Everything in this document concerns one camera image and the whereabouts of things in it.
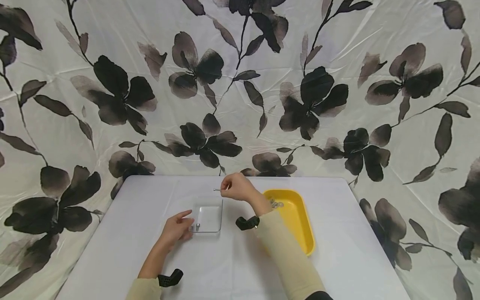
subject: transparent box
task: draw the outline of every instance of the transparent box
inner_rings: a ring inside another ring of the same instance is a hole
[[[194,224],[190,227],[193,233],[218,233],[222,227],[223,198],[202,196],[195,199],[192,208]]]

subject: black flower print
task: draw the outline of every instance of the black flower print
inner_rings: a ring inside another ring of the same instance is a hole
[[[285,132],[300,127],[302,138],[310,140],[319,128],[316,117],[335,117],[347,103],[348,86],[337,84],[334,86],[333,77],[324,67],[319,67],[308,73],[301,82],[300,103],[298,92],[294,91],[291,83],[285,82],[280,86],[280,100],[285,109],[280,118],[280,128]]]
[[[390,65],[390,74],[398,80],[375,82],[369,87],[365,100],[371,105],[385,105],[392,102],[400,90],[406,101],[428,97],[442,83],[444,71],[441,64],[436,64],[419,72],[425,53],[422,43],[408,46]]]
[[[155,166],[149,161],[143,160],[137,162],[128,152],[120,150],[112,154],[108,161],[108,169],[113,177],[118,178],[117,184],[110,192],[110,197],[115,199],[123,182],[130,175],[153,175]]]
[[[170,75],[168,84],[172,93],[181,99],[187,99],[197,94],[197,81],[204,88],[210,90],[208,84],[222,77],[223,59],[215,51],[208,49],[198,61],[197,47],[186,32],[175,36],[172,47],[174,63],[186,69],[186,72],[177,72]]]
[[[360,208],[392,266],[398,265],[401,269],[409,271],[412,268],[412,259],[400,246],[400,240],[407,234],[407,224],[398,210],[383,198],[375,205],[375,212],[365,199],[360,200]]]
[[[390,151],[369,145],[368,132],[365,128],[350,130],[343,141],[345,153],[345,168],[352,175],[359,175],[363,169],[363,162],[367,169],[368,177],[373,181],[382,181],[383,168],[388,166]]]
[[[145,77],[130,79],[124,69],[102,55],[94,64],[95,75],[103,86],[113,95],[102,89],[85,76],[70,79],[73,86],[83,97],[95,103],[100,119],[109,125],[123,125],[127,121],[133,129],[146,135],[147,121],[137,111],[154,111],[157,100]]]
[[[165,134],[168,146],[158,142],[154,144],[175,157],[198,155],[201,162],[209,168],[222,168],[217,155],[236,157],[242,151],[242,147],[234,144],[237,137],[233,132],[220,133],[220,124],[213,114],[205,116],[202,128],[203,130],[190,122],[180,126],[182,138],[187,145],[173,134]]]
[[[271,152],[254,155],[252,163],[255,169],[246,168],[241,171],[245,176],[290,177],[297,170],[295,165],[283,166],[280,157]]]
[[[473,249],[480,247],[480,158],[473,162],[463,187],[440,194],[438,207],[450,222],[467,227],[457,246],[463,257],[471,260]]]
[[[90,174],[87,168],[76,166],[70,180],[68,173],[51,166],[40,171],[40,185],[46,196],[17,202],[5,219],[5,226],[30,233],[62,233],[83,231],[92,222],[91,213],[77,206],[100,189],[100,175]]]
[[[228,7],[231,13],[238,12],[246,18],[252,17],[262,31],[269,47],[279,53],[283,48],[283,39],[287,35],[288,21],[277,15],[272,8],[285,0],[213,0],[218,7]]]

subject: leaf print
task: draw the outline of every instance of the leaf print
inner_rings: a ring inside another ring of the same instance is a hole
[[[78,39],[78,42],[80,44],[80,50],[83,53],[86,53],[88,49],[88,33],[82,33]]]
[[[147,63],[150,74],[155,80],[159,80],[160,77],[160,68],[165,63],[167,58],[167,53],[160,54],[154,45],[144,45],[140,42],[137,42],[140,53],[143,54],[144,60]]]
[[[210,101],[210,103],[213,105],[213,107],[216,108],[215,92],[208,86],[208,84],[204,85],[204,90],[205,90],[205,96]]]
[[[385,147],[390,141],[391,134],[392,126],[390,126],[390,124],[384,124],[380,127],[377,127],[370,134],[370,143],[379,147]]]
[[[267,116],[265,115],[265,112],[264,112],[260,117],[260,131],[258,132],[257,138],[260,136],[263,129],[265,129],[265,126],[267,126]]]
[[[450,173],[450,172],[453,172],[453,171],[455,171],[455,170],[456,170],[456,168],[448,168],[448,167],[446,167],[446,168],[440,169],[440,173]]]
[[[57,25],[57,28],[61,32],[61,34],[67,39],[68,46],[70,46],[70,48],[72,48],[75,53],[77,53],[83,60],[86,61],[84,55],[82,54],[82,49],[80,48],[80,45],[68,31],[67,27],[65,27],[65,25],[58,20],[55,20],[55,24]]]
[[[371,75],[375,74],[386,63],[387,61],[380,63],[380,54],[370,54],[367,52],[363,59],[363,66],[360,70],[360,77],[357,82],[358,88],[360,88]]]
[[[456,294],[456,300],[473,300],[472,291],[468,285],[462,270],[457,267],[455,276],[453,277],[453,289]]]
[[[132,147],[135,147],[135,146],[137,146],[137,144],[134,144],[134,143],[128,142],[128,141],[127,142],[122,142],[122,143],[119,144],[120,148],[132,148]]]
[[[233,38],[230,31],[228,31],[222,24],[220,24],[217,21],[217,19],[212,18],[212,21],[213,21],[214,27],[220,31],[220,34],[222,35],[222,38],[227,42],[227,44],[229,44],[230,46],[235,48],[237,50],[237,52],[239,52],[239,48],[237,47],[237,43],[235,43],[235,39]]]
[[[421,249],[423,248],[422,244],[413,244],[405,248],[405,251],[408,253],[420,253]]]
[[[206,136],[217,135],[220,133],[220,123],[213,114],[207,114],[202,123],[202,129]]]
[[[6,141],[7,143],[10,144],[10,146],[12,146],[13,148],[15,148],[17,150],[25,151],[25,152],[28,152],[28,153],[34,154],[34,155],[40,155],[40,153],[37,152],[35,148],[33,148],[29,144],[25,143],[19,137],[6,135],[6,134],[0,132],[0,139]]]
[[[205,15],[204,6],[200,3],[199,0],[182,0],[188,9],[192,11],[196,16]]]
[[[440,104],[435,105],[436,108],[445,109],[449,113],[456,114],[462,116],[464,118],[470,118],[470,114],[468,113],[468,106],[463,104],[462,102],[458,101],[447,101]]]
[[[269,47],[273,52],[280,52],[280,45],[278,44],[277,38],[275,36],[272,23],[262,13],[254,12],[252,13],[252,18],[255,21],[257,27],[264,33],[264,38],[267,40]]]
[[[415,222],[414,220],[412,219],[409,219],[408,222],[410,223],[410,225],[412,226],[413,230],[415,231],[415,233],[424,241],[426,242],[430,242],[428,240],[428,236],[427,236],[427,233],[425,232],[425,230],[423,229],[423,227]]]
[[[467,70],[468,70],[468,65],[470,65],[470,60],[472,58],[472,43],[470,42],[470,38],[468,37],[468,34],[462,30],[463,33],[463,39],[462,39],[462,57],[460,59],[461,65],[462,65],[462,70],[463,73],[466,75]]]
[[[322,49],[322,47],[323,46],[315,46],[315,48],[313,48],[313,50],[307,56],[305,64],[308,64],[310,61],[312,61],[313,58],[315,57],[315,55],[317,55],[318,51],[320,51],[320,49]]]
[[[305,61],[307,60],[308,55],[308,34],[305,32],[303,35],[303,39],[301,42],[301,52],[300,52],[300,67],[303,70],[303,66],[305,65]]]
[[[20,107],[22,107],[28,99],[35,96],[46,84],[46,81],[38,81],[37,79],[27,81],[22,86],[22,92],[20,94]]]
[[[250,101],[260,107],[264,106],[264,98],[262,97],[262,94],[260,94],[255,86],[250,82],[250,81],[244,81],[243,86],[245,87],[245,90],[247,91],[248,98]]]
[[[5,73],[5,68],[17,58],[17,48],[15,46],[15,38],[11,35],[6,35],[3,37],[3,40],[0,43],[0,60],[3,65],[3,73]]]
[[[402,103],[400,103],[400,111],[398,113],[398,123],[400,123],[404,118],[405,115],[410,110],[410,97],[405,96],[403,97]]]
[[[40,186],[48,197],[59,198],[70,185],[70,176],[62,169],[52,166],[40,171]]]
[[[260,74],[258,74],[254,70],[247,70],[247,71],[243,71],[240,74],[238,74],[237,76],[235,76],[235,78],[233,78],[233,81],[249,80],[249,79],[253,79],[253,78],[257,78],[257,77],[260,77]]]
[[[278,151],[278,152],[282,152],[282,153],[287,153],[287,152],[290,152],[290,151],[292,151],[292,150],[293,150],[293,149],[286,148],[286,147],[277,148],[277,151]]]
[[[258,48],[260,48],[260,45],[263,43],[265,37],[263,35],[257,36],[254,40],[252,40],[247,47],[247,50],[245,51],[244,56],[250,56],[253,53],[257,52]]]
[[[72,114],[70,109],[60,101],[53,100],[45,95],[37,95],[33,98],[38,104],[49,109],[51,112],[56,113],[59,116],[67,117]]]
[[[435,135],[435,149],[443,157],[452,144],[452,115],[445,113]]]
[[[37,50],[43,49],[30,17],[19,7],[0,4],[0,29]]]
[[[87,139],[90,140],[90,142],[92,143],[92,147],[94,148],[93,132],[92,132],[92,128],[90,127],[90,125],[88,125],[88,123],[85,123],[82,120],[78,119],[78,126],[80,127],[80,130],[85,134]]]
[[[433,172],[435,171],[436,167],[437,167],[437,165],[426,167],[425,169],[420,171],[420,173],[417,176],[415,176],[412,181],[404,183],[404,185],[411,184],[411,183],[416,183],[416,182],[427,181],[428,179],[430,179],[433,176]]]
[[[343,0],[336,13],[361,11],[372,5],[369,1],[360,1],[352,5],[353,0]]]
[[[328,18],[328,8],[332,5],[332,0],[323,0],[322,2],[322,19]]]
[[[453,0],[435,2],[434,5],[442,9],[444,21],[450,29],[462,29],[465,23],[465,15],[460,3]]]

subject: floral backdrop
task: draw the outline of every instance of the floral backdrop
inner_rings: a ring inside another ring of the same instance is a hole
[[[240,171],[345,178],[412,299],[480,297],[478,15],[3,0],[0,298],[55,298],[129,175]]]

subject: hand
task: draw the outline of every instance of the hand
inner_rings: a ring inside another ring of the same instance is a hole
[[[138,273],[138,278],[156,278],[162,273],[165,258],[172,251],[175,243],[192,237],[193,234],[188,231],[188,228],[193,224],[194,220],[185,218],[191,213],[191,210],[187,210],[167,219],[160,238],[158,238],[150,250],[144,265]]]
[[[222,197],[247,202],[257,216],[272,211],[271,204],[242,173],[230,174],[223,178],[220,194]]]
[[[233,173],[223,178],[220,194],[222,197],[245,202],[251,202],[261,195],[242,173]]]
[[[192,238],[193,234],[188,229],[193,224],[194,219],[185,218],[191,213],[192,210],[187,210],[167,219],[162,234],[157,241],[160,248],[164,248],[170,252],[177,241]]]

